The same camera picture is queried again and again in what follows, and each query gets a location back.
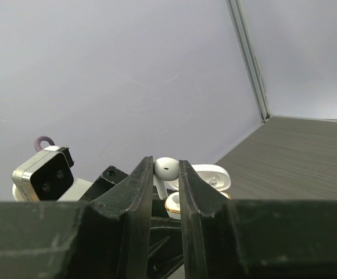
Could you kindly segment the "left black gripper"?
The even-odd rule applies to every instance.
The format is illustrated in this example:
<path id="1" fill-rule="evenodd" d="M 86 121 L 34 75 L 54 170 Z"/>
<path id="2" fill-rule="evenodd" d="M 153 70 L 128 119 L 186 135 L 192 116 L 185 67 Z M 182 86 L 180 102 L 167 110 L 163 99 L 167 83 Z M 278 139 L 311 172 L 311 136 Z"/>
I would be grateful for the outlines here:
<path id="1" fill-rule="evenodd" d="M 126 177 L 127 173 L 109 166 L 91 184 L 80 201 L 93 201 Z M 168 216 L 162 200 L 153 199 L 146 277 L 169 278 L 183 264 L 181 222 Z"/>

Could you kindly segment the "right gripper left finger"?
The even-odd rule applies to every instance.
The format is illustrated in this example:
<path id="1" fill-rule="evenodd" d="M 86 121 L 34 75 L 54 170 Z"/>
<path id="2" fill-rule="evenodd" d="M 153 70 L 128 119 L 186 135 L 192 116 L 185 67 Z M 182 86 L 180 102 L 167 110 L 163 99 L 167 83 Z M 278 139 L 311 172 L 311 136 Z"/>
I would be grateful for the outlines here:
<path id="1" fill-rule="evenodd" d="M 88 204 L 86 278 L 145 278 L 153 195 L 153 158 Z"/>

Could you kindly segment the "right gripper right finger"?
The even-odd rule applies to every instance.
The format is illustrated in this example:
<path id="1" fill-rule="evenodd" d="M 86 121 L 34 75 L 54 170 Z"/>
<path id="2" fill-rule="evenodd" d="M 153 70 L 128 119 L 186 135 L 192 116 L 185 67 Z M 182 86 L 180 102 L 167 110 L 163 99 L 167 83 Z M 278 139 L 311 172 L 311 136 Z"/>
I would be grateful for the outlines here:
<path id="1" fill-rule="evenodd" d="M 179 161 L 179 190 L 185 277 L 229 277 L 229 199 L 201 179 L 187 160 Z"/>

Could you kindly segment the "white earbud charging case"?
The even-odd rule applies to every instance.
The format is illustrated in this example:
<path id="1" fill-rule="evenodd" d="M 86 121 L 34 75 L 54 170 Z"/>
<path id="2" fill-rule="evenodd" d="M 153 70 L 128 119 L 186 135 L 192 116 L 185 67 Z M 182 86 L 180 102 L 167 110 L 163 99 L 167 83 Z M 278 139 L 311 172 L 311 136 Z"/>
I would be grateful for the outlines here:
<path id="1" fill-rule="evenodd" d="M 226 169 L 214 164 L 193 164 L 193 169 L 199 177 L 224 195 L 231 199 L 230 194 L 226 193 L 231 186 L 231 178 Z M 180 197 L 178 179 L 168 181 L 168 185 L 174 190 L 165 200 L 164 206 L 168 216 L 172 219 L 180 220 Z"/>

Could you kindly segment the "white earbud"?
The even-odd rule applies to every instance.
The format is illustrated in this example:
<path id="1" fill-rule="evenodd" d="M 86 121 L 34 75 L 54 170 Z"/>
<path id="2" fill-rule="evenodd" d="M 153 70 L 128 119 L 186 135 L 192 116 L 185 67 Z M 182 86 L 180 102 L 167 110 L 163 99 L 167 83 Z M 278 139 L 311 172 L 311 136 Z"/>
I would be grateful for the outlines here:
<path id="1" fill-rule="evenodd" d="M 158 196 L 161 200 L 165 200 L 168 197 L 165 182 L 178 178 L 179 161 L 169 157 L 158 158 L 153 164 L 153 172 Z"/>

